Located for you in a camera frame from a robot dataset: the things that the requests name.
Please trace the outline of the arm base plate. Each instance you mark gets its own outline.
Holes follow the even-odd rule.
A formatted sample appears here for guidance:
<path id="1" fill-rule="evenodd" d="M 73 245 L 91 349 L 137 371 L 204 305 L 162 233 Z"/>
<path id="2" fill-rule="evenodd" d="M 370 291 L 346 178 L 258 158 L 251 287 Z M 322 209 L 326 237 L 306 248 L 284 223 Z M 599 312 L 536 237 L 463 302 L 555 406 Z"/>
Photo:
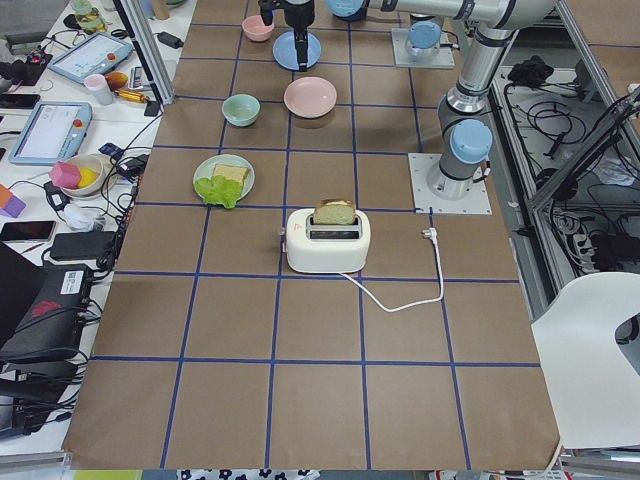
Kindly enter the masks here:
<path id="1" fill-rule="evenodd" d="M 414 210 L 424 214 L 491 215 L 481 166 L 471 178 L 453 180 L 441 172 L 440 157 L 438 153 L 408 154 Z"/>
<path id="2" fill-rule="evenodd" d="M 426 50 L 416 50 L 416 54 L 410 53 L 408 43 L 408 29 L 393 28 L 391 31 L 394 60 L 397 67 L 424 68 L 424 69 L 453 69 L 455 60 L 451 47 L 446 47 L 448 36 L 441 34 L 440 45 Z"/>

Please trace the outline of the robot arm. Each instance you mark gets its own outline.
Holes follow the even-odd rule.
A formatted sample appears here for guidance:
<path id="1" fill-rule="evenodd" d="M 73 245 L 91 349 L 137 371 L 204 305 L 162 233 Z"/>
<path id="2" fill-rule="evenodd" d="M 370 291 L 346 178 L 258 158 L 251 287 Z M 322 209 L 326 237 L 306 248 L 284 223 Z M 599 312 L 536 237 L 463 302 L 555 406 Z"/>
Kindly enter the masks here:
<path id="1" fill-rule="evenodd" d="M 475 117 L 486 107 L 486 96 L 514 34 L 543 19 L 553 1 L 329 1 L 340 17 L 362 8 L 402 11 L 477 21 L 469 52 L 457 83 L 440 102 L 438 118 L 445 145 L 426 182 L 437 196 L 457 201 L 467 195 L 473 175 L 493 142 L 489 127 Z"/>
<path id="2" fill-rule="evenodd" d="M 273 11 L 282 10 L 286 24 L 293 29 L 296 52 L 295 70 L 306 71 L 308 61 L 308 28 L 315 20 L 315 2 L 308 1 L 259 1 L 260 16 L 265 26 L 273 23 Z M 430 20 L 418 21 L 409 28 L 410 50 L 428 49 L 440 43 L 441 27 Z"/>

